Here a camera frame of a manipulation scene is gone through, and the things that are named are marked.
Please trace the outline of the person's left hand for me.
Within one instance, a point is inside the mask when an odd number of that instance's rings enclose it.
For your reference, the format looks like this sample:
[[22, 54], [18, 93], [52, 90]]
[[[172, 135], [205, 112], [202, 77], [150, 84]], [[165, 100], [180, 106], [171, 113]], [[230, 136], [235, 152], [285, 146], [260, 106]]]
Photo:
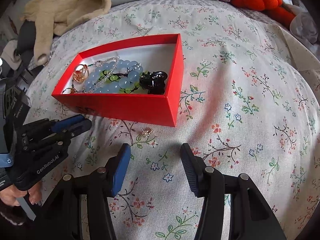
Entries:
[[8, 206], [20, 206], [17, 198], [24, 197], [29, 194], [31, 204], [38, 203], [42, 199], [42, 182], [39, 181], [28, 191], [20, 191], [15, 185], [11, 185], [0, 192], [1, 201]]

